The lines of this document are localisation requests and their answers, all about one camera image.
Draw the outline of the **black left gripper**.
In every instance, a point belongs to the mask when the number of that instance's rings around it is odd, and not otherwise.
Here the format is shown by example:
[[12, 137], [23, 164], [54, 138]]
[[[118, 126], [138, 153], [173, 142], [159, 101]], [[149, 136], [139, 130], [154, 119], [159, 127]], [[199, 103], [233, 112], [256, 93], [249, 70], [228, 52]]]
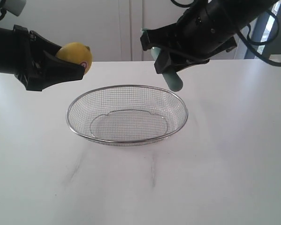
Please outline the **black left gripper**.
[[[60, 49], [61, 46], [22, 26], [15, 25], [11, 30], [0, 28], [0, 73], [14, 75], [29, 91], [82, 80], [83, 66], [53, 56]], [[32, 51], [43, 53], [40, 64]]]

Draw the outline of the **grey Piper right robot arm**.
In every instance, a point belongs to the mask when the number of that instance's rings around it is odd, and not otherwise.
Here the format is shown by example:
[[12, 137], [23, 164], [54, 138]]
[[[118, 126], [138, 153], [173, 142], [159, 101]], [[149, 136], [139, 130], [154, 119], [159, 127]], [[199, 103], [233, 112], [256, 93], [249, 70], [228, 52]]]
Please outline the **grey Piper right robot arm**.
[[154, 63], [158, 74], [170, 68], [179, 72], [206, 64], [212, 56], [236, 48], [234, 35], [275, 3], [274, 0], [195, 0], [183, 6], [186, 10], [177, 22], [145, 30], [140, 37], [142, 49], [161, 49]]

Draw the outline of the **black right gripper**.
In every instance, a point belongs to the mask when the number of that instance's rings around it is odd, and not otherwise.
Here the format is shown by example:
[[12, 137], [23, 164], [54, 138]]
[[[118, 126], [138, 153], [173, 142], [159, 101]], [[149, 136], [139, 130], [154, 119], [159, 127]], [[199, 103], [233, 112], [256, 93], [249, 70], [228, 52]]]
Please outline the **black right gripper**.
[[235, 0], [196, 0], [176, 23], [153, 30], [142, 28], [142, 49], [164, 49], [154, 63], [157, 74], [206, 64], [212, 56], [236, 48], [235, 12]]

